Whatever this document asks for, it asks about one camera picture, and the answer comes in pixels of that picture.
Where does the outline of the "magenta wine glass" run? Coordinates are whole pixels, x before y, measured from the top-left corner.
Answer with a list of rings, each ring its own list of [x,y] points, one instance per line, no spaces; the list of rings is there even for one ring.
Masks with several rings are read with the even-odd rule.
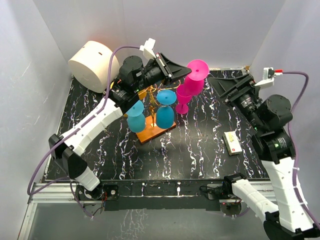
[[[187,114],[189,111],[188,103],[191,101],[192,96],[187,94],[183,84],[176,89],[175,93],[178,101],[178,104],[175,107],[176,113],[180,115]]]
[[[207,63],[201,59],[195,59],[188,63],[188,68],[191,69],[184,80],[184,89],[190,96],[198,95],[204,88],[204,81],[209,74]]]

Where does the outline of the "blue wine glass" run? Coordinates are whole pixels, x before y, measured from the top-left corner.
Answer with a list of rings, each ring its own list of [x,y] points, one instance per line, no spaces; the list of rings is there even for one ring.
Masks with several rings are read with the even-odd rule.
[[[172,90],[161,90],[157,96],[160,107],[156,112],[156,125],[161,129],[169,129],[174,124],[175,114],[171,107],[177,100],[176,94]]]
[[[146,127],[146,117],[144,116],[144,104],[138,100],[127,112],[127,124],[134,133],[142,132]]]

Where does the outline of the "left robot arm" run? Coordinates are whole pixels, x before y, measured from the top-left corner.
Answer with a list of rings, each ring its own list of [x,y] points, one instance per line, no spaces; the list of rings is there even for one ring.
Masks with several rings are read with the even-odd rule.
[[[112,122],[126,114],[139,100],[138,93],[158,82],[169,85],[191,73],[186,66],[156,53],[146,65],[139,56],[128,56],[114,77],[113,86],[94,110],[74,128],[61,136],[53,134],[48,142],[56,164],[86,190],[93,200],[103,195],[103,185],[82,154],[87,146]]]

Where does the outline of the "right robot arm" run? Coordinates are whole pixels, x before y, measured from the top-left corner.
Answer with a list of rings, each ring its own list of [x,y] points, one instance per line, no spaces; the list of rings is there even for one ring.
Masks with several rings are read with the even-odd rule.
[[[256,190],[241,173],[223,179],[223,194],[240,198],[261,220],[271,240],[318,238],[320,224],[312,216],[298,179],[298,157],[285,126],[293,119],[293,105],[279,94],[262,100],[259,91],[271,87],[281,71],[268,68],[262,80],[251,74],[236,78],[209,77],[208,83],[226,104],[237,107],[254,128],[252,145],[269,176],[275,202]]]

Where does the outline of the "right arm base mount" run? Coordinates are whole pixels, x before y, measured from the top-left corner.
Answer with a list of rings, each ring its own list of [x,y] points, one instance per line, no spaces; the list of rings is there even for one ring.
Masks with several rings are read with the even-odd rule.
[[[199,187],[200,193],[208,200],[221,200],[223,203],[230,201],[231,204],[238,204],[242,200],[233,193],[228,192],[223,184],[209,183]]]

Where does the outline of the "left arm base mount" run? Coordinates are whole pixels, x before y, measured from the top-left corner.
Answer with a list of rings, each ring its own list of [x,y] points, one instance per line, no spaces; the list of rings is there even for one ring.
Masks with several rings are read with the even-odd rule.
[[[101,182],[92,190],[87,190],[80,183],[76,183],[74,195],[79,201],[118,201],[119,200],[119,186],[116,184],[109,184]]]

